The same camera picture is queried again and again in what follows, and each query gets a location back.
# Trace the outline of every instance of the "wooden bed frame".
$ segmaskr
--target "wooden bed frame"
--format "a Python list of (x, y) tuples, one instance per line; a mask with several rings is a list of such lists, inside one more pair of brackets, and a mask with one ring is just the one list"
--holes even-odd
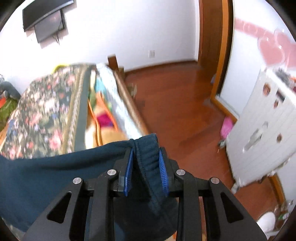
[(124, 82), (124, 78), (125, 78), (124, 69), (123, 69), (123, 67), (118, 67), (117, 59), (116, 59), (115, 55), (108, 56), (108, 66), (114, 72), (119, 96), (121, 97), (121, 99), (125, 103), (125, 105), (128, 109), (128, 112), (131, 115), (131, 118), (133, 119), (133, 121), (135, 122), (137, 127), (139, 128), (142, 135), (145, 136), (145, 135), (150, 134), (143, 118), (141, 117), (140, 112), (137, 109), (137, 106), (136, 106), (132, 96), (130, 95), (130, 93), (126, 87), (126, 84)]

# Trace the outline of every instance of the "yellow item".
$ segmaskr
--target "yellow item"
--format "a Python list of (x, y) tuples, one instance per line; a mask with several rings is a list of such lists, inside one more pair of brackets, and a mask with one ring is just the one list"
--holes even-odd
[(103, 145), (115, 141), (126, 141), (127, 138), (121, 131), (116, 131), (114, 127), (104, 127), (101, 129)]
[(55, 73), (56, 71), (58, 71), (60, 68), (64, 68), (64, 67), (67, 67), (69, 66), (68, 64), (59, 64), (57, 65), (54, 70), (52, 71), (52, 73)]

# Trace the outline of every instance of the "white wall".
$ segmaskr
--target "white wall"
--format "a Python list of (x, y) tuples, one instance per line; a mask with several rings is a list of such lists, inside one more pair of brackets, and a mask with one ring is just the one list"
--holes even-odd
[[(233, 0), (234, 16), (253, 23), (270, 32), (284, 30), (291, 42), (295, 42), (285, 23), (265, 0)], [(242, 113), (264, 65), (258, 49), (258, 38), (234, 30), (231, 56), (220, 97), (232, 110)]]
[(22, 9), (32, 1), (0, 32), (0, 73), (20, 92), (60, 63), (107, 62), (114, 53), (125, 69), (194, 59), (194, 0), (77, 0), (65, 14), (68, 35), (44, 48), (22, 28)]

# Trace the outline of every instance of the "orange cloth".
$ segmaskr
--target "orange cloth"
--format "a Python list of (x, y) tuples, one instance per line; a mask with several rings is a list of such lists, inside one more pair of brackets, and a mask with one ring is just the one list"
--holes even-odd
[[(122, 141), (127, 140), (125, 134), (118, 129), (118, 125), (116, 123), (115, 118), (113, 117), (111, 111), (107, 107), (104, 96), (99, 92), (96, 94), (96, 107), (94, 110), (91, 107), (91, 103), (88, 100), (88, 109), (89, 114), (91, 115), (91, 121), (95, 123), (96, 127), (96, 144), (97, 146), (102, 146), (104, 144), (114, 142), (114, 141)], [(100, 123), (98, 122), (96, 116), (99, 113), (105, 112), (110, 120), (112, 121), (112, 127), (104, 127), (101, 128)]]
[(4, 106), (5, 102), (6, 102), (6, 98), (1, 98), (1, 99), (0, 99), (0, 108), (1, 108), (2, 106)]

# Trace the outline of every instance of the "pink wall decoration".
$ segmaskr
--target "pink wall decoration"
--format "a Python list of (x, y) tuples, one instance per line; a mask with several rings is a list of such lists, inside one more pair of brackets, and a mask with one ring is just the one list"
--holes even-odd
[(258, 49), (267, 66), (284, 65), (287, 69), (296, 68), (296, 44), (291, 43), (284, 32), (276, 29), (272, 33), (239, 18), (235, 18), (234, 28), (258, 38)]

